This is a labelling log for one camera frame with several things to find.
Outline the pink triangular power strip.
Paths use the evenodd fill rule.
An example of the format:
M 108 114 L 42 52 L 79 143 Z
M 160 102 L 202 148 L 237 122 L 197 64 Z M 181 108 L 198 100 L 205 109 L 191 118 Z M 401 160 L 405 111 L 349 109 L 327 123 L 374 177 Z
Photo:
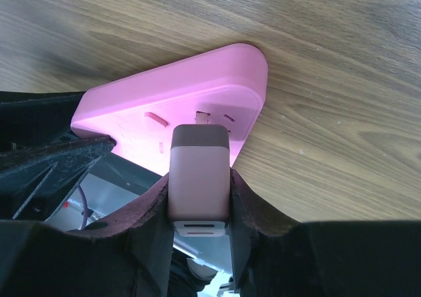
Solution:
M 174 128 L 204 113 L 228 130 L 235 162 L 264 105 L 267 79 L 264 54 L 235 43 L 89 89 L 70 126 L 81 138 L 108 135 L 115 155 L 164 175 Z

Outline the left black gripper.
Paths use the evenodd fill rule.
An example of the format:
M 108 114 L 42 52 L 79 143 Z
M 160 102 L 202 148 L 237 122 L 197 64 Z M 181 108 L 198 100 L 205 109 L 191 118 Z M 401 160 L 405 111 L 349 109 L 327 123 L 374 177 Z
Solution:
M 83 95 L 1 92 L 1 219 L 48 220 L 116 145 L 110 137 L 55 143 L 70 135 Z

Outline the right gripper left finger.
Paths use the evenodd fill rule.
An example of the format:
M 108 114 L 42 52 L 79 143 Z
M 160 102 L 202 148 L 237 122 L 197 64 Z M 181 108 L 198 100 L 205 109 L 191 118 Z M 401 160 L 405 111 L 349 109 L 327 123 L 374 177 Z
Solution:
M 168 178 L 82 230 L 1 222 L 2 296 L 166 296 Z

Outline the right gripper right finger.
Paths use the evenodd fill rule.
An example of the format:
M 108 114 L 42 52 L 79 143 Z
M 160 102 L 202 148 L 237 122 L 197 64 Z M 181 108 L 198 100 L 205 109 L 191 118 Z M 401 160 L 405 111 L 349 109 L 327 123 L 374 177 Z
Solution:
M 230 242 L 241 296 L 419 296 L 419 221 L 300 223 L 230 179 Z

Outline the small pink square adapter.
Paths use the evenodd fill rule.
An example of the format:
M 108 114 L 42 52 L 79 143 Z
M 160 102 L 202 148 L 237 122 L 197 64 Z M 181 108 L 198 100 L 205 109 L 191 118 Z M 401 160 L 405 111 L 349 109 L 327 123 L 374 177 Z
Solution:
M 228 130 L 197 112 L 174 128 L 168 173 L 168 218 L 181 237 L 221 237 L 230 218 Z

